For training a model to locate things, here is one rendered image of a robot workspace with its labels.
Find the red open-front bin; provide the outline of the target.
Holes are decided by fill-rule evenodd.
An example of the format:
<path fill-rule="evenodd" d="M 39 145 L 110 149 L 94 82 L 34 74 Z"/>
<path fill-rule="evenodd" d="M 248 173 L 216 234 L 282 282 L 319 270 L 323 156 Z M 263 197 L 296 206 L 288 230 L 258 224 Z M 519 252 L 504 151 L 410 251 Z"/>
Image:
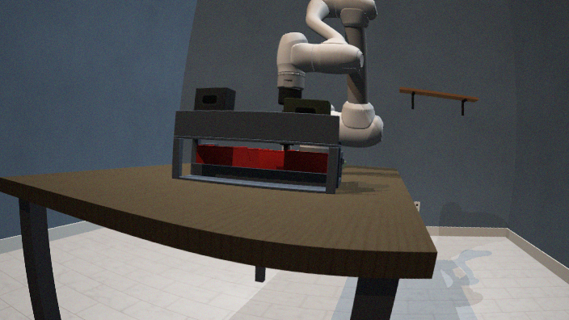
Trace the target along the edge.
<path fill-rule="evenodd" d="M 251 168 L 247 147 L 197 145 L 196 163 Z"/>
<path fill-rule="evenodd" d="M 328 153 L 284 151 L 284 171 L 327 173 Z"/>
<path fill-rule="evenodd" d="M 257 168 L 281 171 L 284 170 L 284 151 L 269 149 L 259 149 L 258 151 Z"/>
<path fill-rule="evenodd" d="M 248 149 L 251 157 L 251 168 L 257 168 L 258 149 Z"/>

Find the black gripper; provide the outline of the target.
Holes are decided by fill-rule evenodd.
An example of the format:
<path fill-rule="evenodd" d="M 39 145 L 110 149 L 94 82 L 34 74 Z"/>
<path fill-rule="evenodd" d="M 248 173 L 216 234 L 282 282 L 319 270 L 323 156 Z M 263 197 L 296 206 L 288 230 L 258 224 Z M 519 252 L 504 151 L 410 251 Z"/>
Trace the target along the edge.
<path fill-rule="evenodd" d="M 301 99 L 301 92 L 302 91 L 298 89 L 289 89 L 289 88 L 279 89 L 278 104 L 284 105 L 285 98 Z M 292 145 L 290 144 L 281 144 L 281 145 L 282 145 L 282 151 L 292 150 Z"/>

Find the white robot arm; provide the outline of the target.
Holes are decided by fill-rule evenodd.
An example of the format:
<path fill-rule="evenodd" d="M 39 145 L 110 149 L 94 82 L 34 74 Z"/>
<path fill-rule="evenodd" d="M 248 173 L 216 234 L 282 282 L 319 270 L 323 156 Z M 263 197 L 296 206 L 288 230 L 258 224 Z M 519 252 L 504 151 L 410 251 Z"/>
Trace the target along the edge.
<path fill-rule="evenodd" d="M 369 103 L 366 31 L 369 20 L 377 16 L 374 0 L 311 0 L 306 24 L 327 41 L 308 44 L 299 32 L 283 35 L 277 52 L 277 88 L 303 91 L 305 73 L 346 74 L 348 101 L 340 116 L 339 141 L 347 147 L 370 147 L 381 142 L 383 122 Z M 340 18 L 345 39 L 323 22 Z M 321 21 L 319 21 L 321 20 Z"/>

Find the grey metal shelf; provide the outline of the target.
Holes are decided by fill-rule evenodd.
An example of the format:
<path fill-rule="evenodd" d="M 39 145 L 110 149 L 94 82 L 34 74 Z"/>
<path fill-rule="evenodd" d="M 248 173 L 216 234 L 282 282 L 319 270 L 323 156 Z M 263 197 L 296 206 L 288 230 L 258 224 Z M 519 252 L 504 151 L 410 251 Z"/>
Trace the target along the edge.
<path fill-rule="evenodd" d="M 192 157 L 191 174 L 182 176 L 184 138 L 192 139 Z M 327 174 L 196 163 L 197 145 L 218 146 L 218 143 L 201 143 L 201 139 L 329 147 Z M 339 116 L 294 112 L 176 111 L 172 178 L 335 194 L 335 189 L 341 184 L 344 164 L 341 144 Z"/>

